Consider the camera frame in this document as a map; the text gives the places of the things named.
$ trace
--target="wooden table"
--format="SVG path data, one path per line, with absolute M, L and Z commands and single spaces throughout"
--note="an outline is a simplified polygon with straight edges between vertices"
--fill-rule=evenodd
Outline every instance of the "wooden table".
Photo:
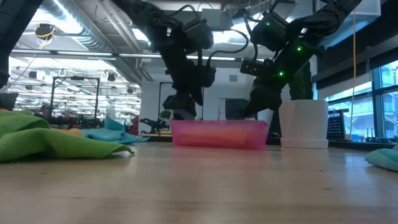
M 137 144 L 107 160 L 0 164 L 0 223 L 397 223 L 398 175 L 342 149 Z

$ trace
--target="table surface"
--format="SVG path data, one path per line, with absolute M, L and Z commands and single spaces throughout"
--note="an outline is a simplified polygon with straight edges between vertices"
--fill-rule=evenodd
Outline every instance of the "table surface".
M 398 175 L 361 151 L 136 144 L 0 164 L 0 223 L 397 223 Z

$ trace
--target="glass wall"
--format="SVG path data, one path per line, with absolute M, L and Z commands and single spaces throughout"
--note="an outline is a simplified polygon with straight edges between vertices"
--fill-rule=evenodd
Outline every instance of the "glass wall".
M 398 61 L 376 68 L 372 71 L 373 82 L 367 82 L 355 88 L 352 133 L 357 134 L 359 139 L 376 137 L 377 142 L 396 142 L 398 136 L 397 69 Z M 351 124 L 352 94 L 353 89 L 349 89 L 325 98 L 329 102 L 329 110 L 349 110 L 344 113 L 346 134 L 349 134 Z

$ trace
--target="green microfiber towel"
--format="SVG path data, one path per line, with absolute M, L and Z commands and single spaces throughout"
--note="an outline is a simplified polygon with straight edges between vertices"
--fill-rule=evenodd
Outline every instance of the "green microfiber towel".
M 54 158 L 100 159 L 119 151 L 131 152 L 122 144 L 95 141 L 50 129 L 44 119 L 31 116 L 30 112 L 0 113 L 0 161 L 33 154 Z
M 398 151 L 395 148 L 375 150 L 370 152 L 365 160 L 374 166 L 398 171 Z

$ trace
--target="teal cloth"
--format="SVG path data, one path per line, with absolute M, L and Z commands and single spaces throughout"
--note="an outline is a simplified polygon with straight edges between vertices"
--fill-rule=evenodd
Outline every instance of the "teal cloth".
M 50 129 L 29 111 L 0 113 L 0 161 L 36 155 L 50 158 L 101 159 L 113 152 L 133 152 L 122 144 L 101 142 Z
M 135 142 L 145 142 L 149 138 L 142 138 L 125 132 L 124 126 L 112 120 L 109 116 L 105 118 L 105 126 L 101 129 L 83 129 L 81 130 L 83 137 L 107 141 L 117 142 L 121 144 L 133 144 Z
M 398 171 L 398 146 L 393 149 L 378 149 L 370 152 L 365 160 L 374 166 Z

